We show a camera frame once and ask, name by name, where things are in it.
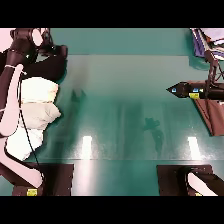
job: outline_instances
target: robotic arm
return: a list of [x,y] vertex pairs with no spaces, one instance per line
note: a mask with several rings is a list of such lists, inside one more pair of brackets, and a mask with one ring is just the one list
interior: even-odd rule
[[[224,73],[218,60],[209,50],[205,51],[205,60],[210,63],[208,79],[205,81],[180,82],[167,90],[178,98],[193,98],[193,99],[211,99],[224,100],[224,83],[217,83],[218,79]],[[220,75],[216,78],[217,69],[220,70]]]
[[26,75],[23,69],[36,62],[39,53],[51,56],[62,50],[61,47],[53,44],[50,30],[44,28],[43,31],[42,29],[17,28],[10,32],[13,42],[5,52],[7,53],[6,65],[0,75],[0,163],[35,188],[43,182],[41,173],[10,157],[5,146],[7,138],[16,131],[18,126],[20,115],[20,94],[18,92],[22,76]]

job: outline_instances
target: purple cloth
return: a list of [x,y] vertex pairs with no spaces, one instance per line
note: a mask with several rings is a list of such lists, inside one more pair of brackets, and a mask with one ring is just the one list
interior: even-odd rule
[[[194,34],[192,34],[193,42],[194,42],[194,54],[195,54],[196,57],[203,57],[204,58],[205,48],[204,48],[204,45],[202,43],[201,37],[199,35],[199,31],[194,30],[194,33],[196,34],[196,37],[197,37],[197,39],[196,39]],[[212,51],[212,53],[214,55],[219,55],[219,56],[224,58],[224,53],[217,52],[217,51]]]

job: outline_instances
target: glossy table surface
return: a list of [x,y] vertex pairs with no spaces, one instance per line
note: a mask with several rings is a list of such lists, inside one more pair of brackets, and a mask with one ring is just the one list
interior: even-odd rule
[[[189,30],[52,33],[70,54],[55,102],[62,117],[36,153],[40,162],[74,163],[72,195],[158,195],[157,164],[209,163],[224,177],[224,137],[209,135],[190,99],[166,91],[208,75]],[[11,187],[0,179],[0,195]]]

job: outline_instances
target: yellow sticker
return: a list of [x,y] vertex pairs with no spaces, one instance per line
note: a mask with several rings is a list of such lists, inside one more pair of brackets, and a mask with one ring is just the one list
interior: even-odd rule
[[28,189],[27,196],[37,196],[37,189]]
[[202,196],[200,193],[195,193],[195,196]]
[[191,99],[199,99],[199,93],[189,93]]

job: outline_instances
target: stack of folded clothes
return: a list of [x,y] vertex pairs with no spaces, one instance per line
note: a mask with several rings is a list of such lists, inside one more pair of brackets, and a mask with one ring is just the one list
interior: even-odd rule
[[219,60],[224,60],[224,28],[191,28],[194,42],[194,53],[204,57],[210,50]]
[[[58,108],[53,104],[58,92],[58,85],[41,77],[33,77],[22,81],[21,109],[28,130],[33,149],[43,143],[43,131],[49,123],[61,116]],[[8,138],[7,152],[23,161],[32,152],[24,124],[19,119],[16,132]]]

